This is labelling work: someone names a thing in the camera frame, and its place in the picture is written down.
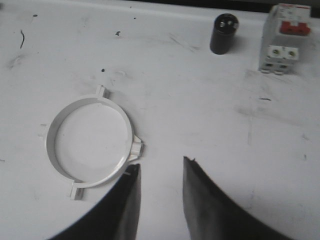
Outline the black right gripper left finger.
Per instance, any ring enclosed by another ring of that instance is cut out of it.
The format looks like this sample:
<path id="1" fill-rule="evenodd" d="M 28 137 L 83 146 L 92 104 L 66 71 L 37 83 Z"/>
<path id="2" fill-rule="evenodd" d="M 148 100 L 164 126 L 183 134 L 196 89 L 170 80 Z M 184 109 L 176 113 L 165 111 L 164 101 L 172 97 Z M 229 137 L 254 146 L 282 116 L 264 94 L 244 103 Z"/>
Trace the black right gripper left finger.
<path id="1" fill-rule="evenodd" d="M 141 167 L 130 164 L 111 190 L 52 240 L 135 240 L 141 207 Z"/>

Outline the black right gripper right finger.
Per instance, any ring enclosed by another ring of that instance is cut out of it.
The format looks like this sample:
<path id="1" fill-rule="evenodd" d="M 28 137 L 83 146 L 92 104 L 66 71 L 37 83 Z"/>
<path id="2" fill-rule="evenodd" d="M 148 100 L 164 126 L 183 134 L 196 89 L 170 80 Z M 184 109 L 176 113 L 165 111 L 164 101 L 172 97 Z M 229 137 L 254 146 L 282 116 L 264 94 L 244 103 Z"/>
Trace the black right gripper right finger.
<path id="1" fill-rule="evenodd" d="M 183 158 L 183 212 L 192 240 L 286 240 L 256 219 L 206 174 L 194 159 Z"/>

